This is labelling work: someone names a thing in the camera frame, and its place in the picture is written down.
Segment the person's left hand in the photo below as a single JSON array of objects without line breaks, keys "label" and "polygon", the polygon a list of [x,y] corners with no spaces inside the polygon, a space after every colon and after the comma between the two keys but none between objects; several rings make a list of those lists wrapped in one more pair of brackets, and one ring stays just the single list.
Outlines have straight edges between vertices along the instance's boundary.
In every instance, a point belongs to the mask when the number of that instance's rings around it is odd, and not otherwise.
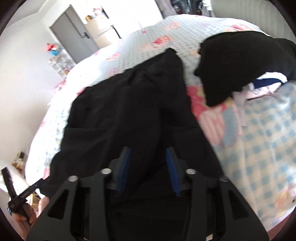
[{"label": "person's left hand", "polygon": [[36,222],[36,213],[28,203],[24,203],[22,205],[22,208],[19,209],[19,211],[21,212],[13,213],[13,216],[15,217],[16,221],[22,224],[28,223],[30,226],[32,226]]}]

